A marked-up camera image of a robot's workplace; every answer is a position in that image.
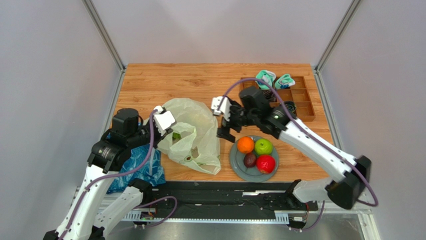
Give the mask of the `black rolled sock upper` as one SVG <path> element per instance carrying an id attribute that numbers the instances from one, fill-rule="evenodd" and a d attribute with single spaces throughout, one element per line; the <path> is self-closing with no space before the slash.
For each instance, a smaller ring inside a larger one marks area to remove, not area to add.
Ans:
<path id="1" fill-rule="evenodd" d="M 262 90 L 262 92 L 263 92 L 263 95 L 265 96 L 265 98 L 270 102 L 270 103 L 273 103 L 273 102 L 276 102 L 277 101 L 277 98 L 276 98 L 276 95 L 273 93 L 273 91 L 272 90 Z"/>

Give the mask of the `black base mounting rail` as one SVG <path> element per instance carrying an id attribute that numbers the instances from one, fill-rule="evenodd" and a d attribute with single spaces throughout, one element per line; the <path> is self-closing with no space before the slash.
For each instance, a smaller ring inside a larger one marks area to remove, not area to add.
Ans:
<path id="1" fill-rule="evenodd" d="M 274 220 L 283 211 L 304 216 L 319 212 L 321 203 L 298 201 L 285 191 L 290 182 L 169 181 L 153 187 L 143 199 L 155 217 L 171 214 L 189 220 Z"/>

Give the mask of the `pale yellow plastic bag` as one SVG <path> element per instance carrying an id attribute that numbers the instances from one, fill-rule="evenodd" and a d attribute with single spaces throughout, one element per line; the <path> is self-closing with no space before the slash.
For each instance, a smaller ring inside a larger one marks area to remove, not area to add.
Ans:
<path id="1" fill-rule="evenodd" d="M 189 169 L 217 175 L 221 168 L 221 146 L 217 138 L 218 121 L 203 102 L 173 98 L 163 104 L 176 120 L 172 133 L 157 145 L 157 150 Z M 181 134 L 172 140 L 173 133 Z"/>

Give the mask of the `grey round plate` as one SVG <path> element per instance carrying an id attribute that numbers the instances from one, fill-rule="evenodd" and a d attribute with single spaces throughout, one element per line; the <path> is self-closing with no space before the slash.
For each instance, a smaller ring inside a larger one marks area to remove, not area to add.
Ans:
<path id="1" fill-rule="evenodd" d="M 276 148 L 272 145 L 272 152 L 269 154 L 270 158 L 274 160 L 272 164 L 273 168 L 268 172 L 261 172 L 257 165 L 253 167 L 246 167 L 244 165 L 244 157 L 246 154 L 243 154 L 238 150 L 237 142 L 234 143 L 229 152 L 229 162 L 234 170 L 234 172 L 243 180 L 252 183 L 261 183 L 269 180 L 277 172 L 280 163 L 280 157 Z"/>

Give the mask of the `dark red fake plum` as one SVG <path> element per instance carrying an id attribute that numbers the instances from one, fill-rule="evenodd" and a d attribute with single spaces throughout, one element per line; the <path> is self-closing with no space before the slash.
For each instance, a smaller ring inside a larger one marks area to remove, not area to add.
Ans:
<path id="1" fill-rule="evenodd" d="M 257 164 L 257 156 L 253 153 L 247 153 L 243 158 L 243 164 L 246 168 L 253 168 Z"/>

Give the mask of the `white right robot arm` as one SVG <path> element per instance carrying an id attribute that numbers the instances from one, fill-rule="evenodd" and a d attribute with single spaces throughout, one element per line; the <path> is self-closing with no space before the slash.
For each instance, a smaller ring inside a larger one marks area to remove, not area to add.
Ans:
<path id="1" fill-rule="evenodd" d="M 285 142 L 317 163 L 327 178 L 312 181 L 295 181 L 287 191 L 299 202 L 332 201 L 342 209 L 350 210 L 360 203 L 360 196 L 369 186 L 372 162 L 361 155 L 355 157 L 338 149 L 310 130 L 295 114 L 283 105 L 272 107 L 262 91 L 254 86 L 239 93 L 241 104 L 229 97 L 218 96 L 211 101 L 215 116 L 221 116 L 219 138 L 232 143 L 233 129 L 240 132 L 242 127 L 256 126 L 263 133 Z"/>

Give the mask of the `teal white sock right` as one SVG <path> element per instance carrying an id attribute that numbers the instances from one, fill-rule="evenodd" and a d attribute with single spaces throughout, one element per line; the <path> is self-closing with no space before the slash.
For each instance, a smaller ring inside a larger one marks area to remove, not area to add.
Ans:
<path id="1" fill-rule="evenodd" d="M 296 81 L 288 73 L 282 75 L 274 82 L 274 88 L 277 90 L 288 89 L 296 84 Z"/>

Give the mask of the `green fake apple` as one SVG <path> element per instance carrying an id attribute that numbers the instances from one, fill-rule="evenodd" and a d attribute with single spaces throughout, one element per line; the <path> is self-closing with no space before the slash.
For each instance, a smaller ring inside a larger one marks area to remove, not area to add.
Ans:
<path id="1" fill-rule="evenodd" d="M 254 151 L 259 156 L 270 155 L 273 149 L 273 144 L 265 138 L 258 139 L 254 144 Z"/>

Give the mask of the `red fake fruit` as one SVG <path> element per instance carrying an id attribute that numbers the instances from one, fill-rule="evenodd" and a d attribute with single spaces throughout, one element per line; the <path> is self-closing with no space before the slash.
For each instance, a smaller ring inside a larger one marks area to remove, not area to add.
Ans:
<path id="1" fill-rule="evenodd" d="M 270 174 L 276 167 L 276 160 L 271 155 L 260 155 L 256 160 L 256 167 L 262 174 Z"/>

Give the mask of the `teal white sock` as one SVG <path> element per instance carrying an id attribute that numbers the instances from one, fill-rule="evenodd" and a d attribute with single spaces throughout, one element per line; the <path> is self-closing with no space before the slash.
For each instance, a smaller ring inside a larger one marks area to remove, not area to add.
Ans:
<path id="1" fill-rule="evenodd" d="M 261 70 L 255 77 L 261 81 L 256 81 L 258 87 L 261 90 L 269 90 L 269 87 L 274 86 L 274 81 L 276 79 L 276 74 L 269 70 Z"/>
<path id="2" fill-rule="evenodd" d="M 277 90 L 288 89 L 296 84 L 296 81 L 288 73 L 282 75 L 274 82 L 274 88 Z"/>

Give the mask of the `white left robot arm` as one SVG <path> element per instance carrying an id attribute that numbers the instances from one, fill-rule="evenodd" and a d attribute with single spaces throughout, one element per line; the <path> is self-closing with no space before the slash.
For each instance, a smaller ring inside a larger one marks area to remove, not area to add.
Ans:
<path id="1" fill-rule="evenodd" d="M 45 240 L 106 240 L 123 217 L 151 197 L 152 186 L 144 180 L 132 180 L 110 206 L 99 212 L 109 187 L 116 178 L 132 174 L 146 164 L 157 144 L 176 124 L 173 114 L 156 106 L 147 122 L 133 108 L 122 108 L 113 116 L 111 127 L 91 148 L 85 175 L 66 217 Z M 149 146 L 143 162 L 133 170 L 120 172 L 131 158 L 131 151 Z"/>

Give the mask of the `green fake grapes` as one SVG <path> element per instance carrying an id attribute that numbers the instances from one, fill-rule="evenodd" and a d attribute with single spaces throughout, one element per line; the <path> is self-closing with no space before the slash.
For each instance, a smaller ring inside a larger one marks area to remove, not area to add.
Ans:
<path id="1" fill-rule="evenodd" d="M 173 140 L 173 141 L 179 141 L 181 138 L 182 138 L 182 137 L 181 137 L 181 134 L 180 134 L 180 133 L 176 133 L 176 132 L 173 132 L 173 133 L 172 133 L 172 140 Z"/>

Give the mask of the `brown compartment tray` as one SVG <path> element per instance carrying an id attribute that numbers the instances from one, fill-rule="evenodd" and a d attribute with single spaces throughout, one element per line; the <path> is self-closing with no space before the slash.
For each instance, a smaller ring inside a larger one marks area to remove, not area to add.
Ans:
<path id="1" fill-rule="evenodd" d="M 312 122 L 316 118 L 311 96 L 306 85 L 304 76 L 291 76 L 295 80 L 295 85 L 286 88 L 278 89 L 277 93 L 283 101 L 293 101 L 296 105 L 296 115 L 299 119 L 304 122 Z M 259 89 L 258 84 L 251 80 L 240 83 L 239 89 L 243 90 L 254 86 Z M 271 107 L 277 107 L 280 102 L 276 99 L 276 102 L 269 102 Z"/>

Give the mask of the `teal white sock left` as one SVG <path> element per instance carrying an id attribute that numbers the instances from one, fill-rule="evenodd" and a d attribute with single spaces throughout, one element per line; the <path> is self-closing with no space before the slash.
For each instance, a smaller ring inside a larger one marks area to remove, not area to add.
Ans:
<path id="1" fill-rule="evenodd" d="M 269 87 L 274 86 L 274 81 L 276 79 L 276 74 L 269 70 L 261 70 L 255 77 L 261 81 L 256 81 L 258 87 L 261 90 L 269 90 Z"/>

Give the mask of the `orange fake orange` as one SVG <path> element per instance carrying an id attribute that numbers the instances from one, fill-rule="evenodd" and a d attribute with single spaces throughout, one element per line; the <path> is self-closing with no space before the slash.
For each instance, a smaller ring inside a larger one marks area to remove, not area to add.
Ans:
<path id="1" fill-rule="evenodd" d="M 255 149 L 255 141 L 249 136 L 244 136 L 237 141 L 236 147 L 242 154 L 249 154 Z"/>

